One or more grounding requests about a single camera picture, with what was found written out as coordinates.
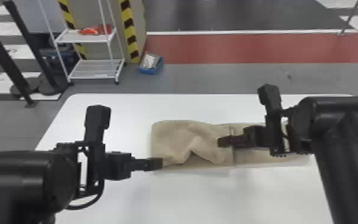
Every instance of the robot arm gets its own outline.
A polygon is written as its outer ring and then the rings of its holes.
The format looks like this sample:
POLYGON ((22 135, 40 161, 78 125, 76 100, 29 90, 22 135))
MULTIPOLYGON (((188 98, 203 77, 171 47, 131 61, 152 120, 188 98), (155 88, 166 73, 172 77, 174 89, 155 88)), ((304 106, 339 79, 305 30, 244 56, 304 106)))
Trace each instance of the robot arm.
POLYGON ((0 153, 0 224, 53 223, 64 209, 84 209, 95 203, 104 181, 130 178, 136 170, 162 168, 162 159, 136 159, 130 153, 105 152, 102 143, 111 110, 88 107, 83 141, 59 143, 51 151, 0 153), (79 153, 88 158, 86 185, 80 186, 79 153), (70 206, 72 200, 96 197, 86 204, 70 206))
POLYGON ((307 97, 283 109, 277 86, 264 85, 258 95, 265 127, 247 127, 243 135, 218 139, 218 145, 269 147, 274 157, 315 154, 334 223, 358 223, 358 97, 307 97), (282 118, 288 119, 286 135, 282 118))

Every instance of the blue box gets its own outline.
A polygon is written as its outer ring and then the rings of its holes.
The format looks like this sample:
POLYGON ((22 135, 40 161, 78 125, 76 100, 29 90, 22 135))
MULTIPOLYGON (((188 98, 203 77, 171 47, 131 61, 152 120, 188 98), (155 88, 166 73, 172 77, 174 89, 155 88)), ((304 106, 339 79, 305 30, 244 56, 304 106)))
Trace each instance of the blue box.
POLYGON ((140 70, 140 73, 143 73, 143 74, 156 74, 156 72, 158 71, 158 69, 160 67, 162 67, 162 65, 163 65, 163 57, 160 57, 156 68, 146 69, 146 68, 143 68, 140 66, 138 69, 140 70))

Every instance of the beige towel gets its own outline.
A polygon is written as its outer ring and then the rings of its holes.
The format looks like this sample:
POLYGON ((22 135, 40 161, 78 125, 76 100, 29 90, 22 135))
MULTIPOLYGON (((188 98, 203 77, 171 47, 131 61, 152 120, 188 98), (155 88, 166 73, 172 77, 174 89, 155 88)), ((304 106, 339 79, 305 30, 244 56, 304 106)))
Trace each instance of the beige towel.
POLYGON ((267 148, 233 150, 219 148, 217 139, 240 135, 242 129, 255 124, 211 125, 191 120, 165 120, 154 123, 151 130, 151 155, 163 158, 163 166, 232 166, 234 164, 280 163, 299 158, 290 155, 274 158, 267 148))

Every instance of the shelf rack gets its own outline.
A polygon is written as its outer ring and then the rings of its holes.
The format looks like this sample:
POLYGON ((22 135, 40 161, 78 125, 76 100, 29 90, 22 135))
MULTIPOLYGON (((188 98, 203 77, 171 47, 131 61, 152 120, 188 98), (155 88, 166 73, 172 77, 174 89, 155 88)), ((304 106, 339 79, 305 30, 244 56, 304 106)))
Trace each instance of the shelf rack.
MULTIPOLYGON (((78 33, 78 30, 69 29, 65 24, 66 27, 65 30, 58 37, 55 38, 54 33, 49 24, 48 16, 45 13, 41 0, 38 0, 38 4, 40 6, 49 34, 51 35, 53 44, 57 51, 57 55, 61 63, 63 72, 66 75, 66 78, 69 82, 71 79, 114 79, 115 84, 116 85, 119 84, 119 76, 120 73, 122 72, 122 68, 123 65, 125 64, 125 60, 123 57, 122 43, 120 41, 119 35, 117 34, 116 23, 113 17, 111 4, 109 0, 105 0, 105 1, 107 2, 107 7, 111 16, 112 27, 113 27, 110 34, 81 35, 80 33, 78 33), (122 58, 120 59, 114 58, 112 54, 111 41, 114 38, 117 38, 117 41, 119 43, 120 55, 122 55, 122 58), (61 56, 61 52, 58 47, 59 43, 106 43, 108 47, 109 58, 103 60, 84 60, 75 47, 76 53, 79 56, 79 61, 77 62, 73 70, 70 73, 68 73, 61 56)), ((98 0, 98 6, 99 6, 99 12, 102 20, 102 26, 104 28, 104 33, 107 33, 107 24, 105 21, 102 0, 98 0)))

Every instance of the red floor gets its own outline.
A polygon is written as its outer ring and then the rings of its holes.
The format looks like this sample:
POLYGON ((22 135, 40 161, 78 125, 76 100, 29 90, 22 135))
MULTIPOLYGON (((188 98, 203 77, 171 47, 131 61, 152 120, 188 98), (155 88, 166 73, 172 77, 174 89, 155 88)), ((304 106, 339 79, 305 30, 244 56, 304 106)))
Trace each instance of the red floor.
POLYGON ((166 64, 358 63, 358 33, 148 36, 166 64))

